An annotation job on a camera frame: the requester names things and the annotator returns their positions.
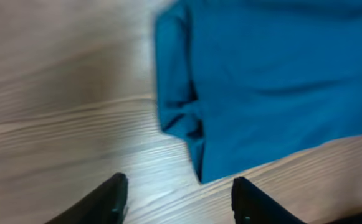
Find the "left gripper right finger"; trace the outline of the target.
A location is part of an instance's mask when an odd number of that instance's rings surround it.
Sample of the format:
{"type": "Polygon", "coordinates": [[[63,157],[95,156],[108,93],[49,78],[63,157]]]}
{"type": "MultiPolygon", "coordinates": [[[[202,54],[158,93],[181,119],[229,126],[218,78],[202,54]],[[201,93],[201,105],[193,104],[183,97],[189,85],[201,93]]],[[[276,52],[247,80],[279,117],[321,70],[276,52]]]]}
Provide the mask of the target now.
{"type": "Polygon", "coordinates": [[[244,177],[233,180],[231,200],[236,224],[305,224],[244,177]]]}

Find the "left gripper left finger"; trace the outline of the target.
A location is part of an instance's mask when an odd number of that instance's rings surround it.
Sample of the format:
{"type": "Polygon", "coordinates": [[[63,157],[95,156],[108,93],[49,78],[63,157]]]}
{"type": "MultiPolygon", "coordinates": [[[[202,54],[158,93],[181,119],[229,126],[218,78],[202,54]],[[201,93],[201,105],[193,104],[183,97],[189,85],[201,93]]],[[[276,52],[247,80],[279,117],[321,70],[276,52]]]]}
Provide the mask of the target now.
{"type": "Polygon", "coordinates": [[[122,224],[127,197],[128,179],[116,173],[47,224],[122,224]]]}

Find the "dark blue t-shirt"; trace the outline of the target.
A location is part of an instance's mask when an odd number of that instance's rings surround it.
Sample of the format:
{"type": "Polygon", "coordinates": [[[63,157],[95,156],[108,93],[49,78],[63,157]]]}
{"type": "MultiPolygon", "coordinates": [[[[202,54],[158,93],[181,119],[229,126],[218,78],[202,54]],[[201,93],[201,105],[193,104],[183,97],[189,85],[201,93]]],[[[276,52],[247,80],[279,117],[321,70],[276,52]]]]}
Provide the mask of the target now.
{"type": "Polygon", "coordinates": [[[155,62],[161,130],[203,184],[362,134],[362,0],[176,1],[155,62]]]}

